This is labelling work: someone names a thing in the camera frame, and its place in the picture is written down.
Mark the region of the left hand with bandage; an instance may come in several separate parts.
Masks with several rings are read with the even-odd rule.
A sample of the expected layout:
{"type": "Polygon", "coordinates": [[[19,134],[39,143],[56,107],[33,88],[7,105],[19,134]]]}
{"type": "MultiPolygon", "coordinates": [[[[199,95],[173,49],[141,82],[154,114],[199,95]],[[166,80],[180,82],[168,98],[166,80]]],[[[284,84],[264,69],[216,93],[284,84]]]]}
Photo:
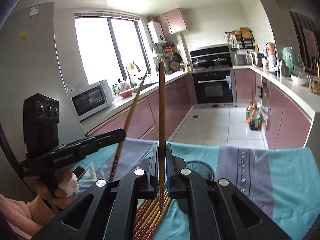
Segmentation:
{"type": "Polygon", "coordinates": [[[51,193],[47,185],[40,179],[36,179],[35,187],[38,194],[49,204],[53,204],[61,209],[65,209],[73,200],[76,199],[78,182],[75,174],[69,168],[63,168],[58,171],[61,182],[53,186],[55,193],[51,193]]]}

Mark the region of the pink left sleeve forearm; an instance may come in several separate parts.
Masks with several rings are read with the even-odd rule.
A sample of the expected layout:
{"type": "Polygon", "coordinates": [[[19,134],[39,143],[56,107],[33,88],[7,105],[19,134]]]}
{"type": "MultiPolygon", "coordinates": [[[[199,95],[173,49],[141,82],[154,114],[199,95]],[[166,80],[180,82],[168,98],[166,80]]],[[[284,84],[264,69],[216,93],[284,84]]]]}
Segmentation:
{"type": "Polygon", "coordinates": [[[56,216],[39,194],[27,203],[6,198],[1,194],[1,213],[21,239],[31,239],[56,216]]]}

